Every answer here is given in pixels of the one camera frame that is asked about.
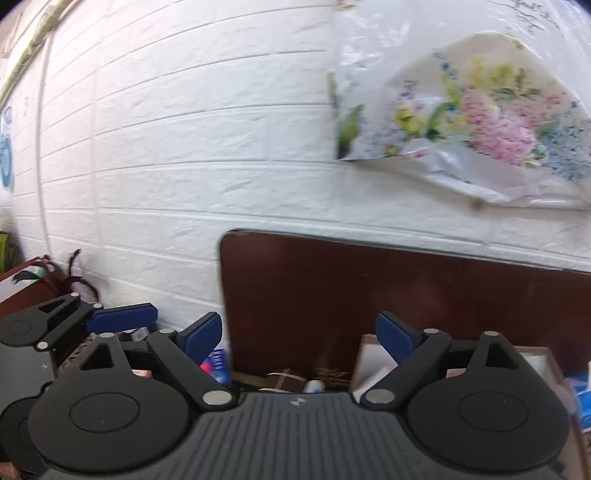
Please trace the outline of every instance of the logo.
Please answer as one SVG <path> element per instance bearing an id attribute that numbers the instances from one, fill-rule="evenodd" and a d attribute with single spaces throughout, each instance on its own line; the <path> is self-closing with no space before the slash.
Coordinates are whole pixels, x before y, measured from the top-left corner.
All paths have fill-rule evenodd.
<path id="1" fill-rule="evenodd" d="M 294 407 L 301 407 L 302 405 L 306 405 L 308 402 L 301 397 L 297 397 L 297 398 L 294 398 L 293 400 L 291 400 L 290 403 Z"/>

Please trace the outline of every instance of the blue package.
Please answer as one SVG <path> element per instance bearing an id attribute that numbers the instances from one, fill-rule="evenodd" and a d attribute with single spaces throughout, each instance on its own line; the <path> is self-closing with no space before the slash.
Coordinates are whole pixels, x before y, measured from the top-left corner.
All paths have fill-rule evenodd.
<path id="1" fill-rule="evenodd" d="M 223 348 L 218 348 L 210 353 L 201 364 L 201 368 L 215 378 L 218 383 L 222 385 L 230 383 L 230 375 L 226 366 L 226 352 Z"/>
<path id="2" fill-rule="evenodd" d="M 567 379 L 570 388 L 576 393 L 579 402 L 577 416 L 581 430 L 591 430 L 591 391 L 587 389 L 588 375 L 575 375 Z"/>

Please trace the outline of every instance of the plastic sheet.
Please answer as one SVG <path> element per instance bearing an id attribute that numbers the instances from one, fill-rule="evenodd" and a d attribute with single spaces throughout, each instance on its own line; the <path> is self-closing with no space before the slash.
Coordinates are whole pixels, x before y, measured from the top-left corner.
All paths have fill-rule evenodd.
<path id="1" fill-rule="evenodd" d="M 591 17 L 566 0 L 348 0 L 338 157 L 491 203 L 591 206 Z"/>

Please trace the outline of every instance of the ribbed black plate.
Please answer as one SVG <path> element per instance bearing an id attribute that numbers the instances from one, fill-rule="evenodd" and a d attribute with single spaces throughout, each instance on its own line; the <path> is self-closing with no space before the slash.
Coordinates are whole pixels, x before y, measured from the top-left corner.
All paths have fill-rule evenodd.
<path id="1" fill-rule="evenodd" d="M 43 480 L 83 479 L 48 471 Z M 389 413 L 346 394 L 249 394 L 239 407 L 201 416 L 183 444 L 129 480 L 560 480 L 550 468 L 483 476 L 425 455 Z"/>

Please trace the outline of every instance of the green object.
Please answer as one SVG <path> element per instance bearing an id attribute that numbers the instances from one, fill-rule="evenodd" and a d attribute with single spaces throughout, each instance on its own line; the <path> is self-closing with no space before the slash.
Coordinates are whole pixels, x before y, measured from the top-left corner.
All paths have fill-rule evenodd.
<path id="1" fill-rule="evenodd" d="M 18 249 L 8 232 L 0 232 L 0 274 L 16 267 L 20 262 Z"/>
<path id="2" fill-rule="evenodd" d="M 438 105 L 433 111 L 431 118 L 427 123 L 427 133 L 425 134 L 429 140 L 435 141 L 436 139 L 441 138 L 441 133 L 439 132 L 439 124 L 441 123 L 441 119 L 448 110 L 453 110 L 454 108 L 456 108 L 456 104 L 454 102 L 446 102 Z"/>
<path id="3" fill-rule="evenodd" d="M 351 142 L 359 135 L 359 120 L 363 105 L 352 108 L 345 118 L 339 120 L 339 157 L 345 158 L 350 151 Z"/>

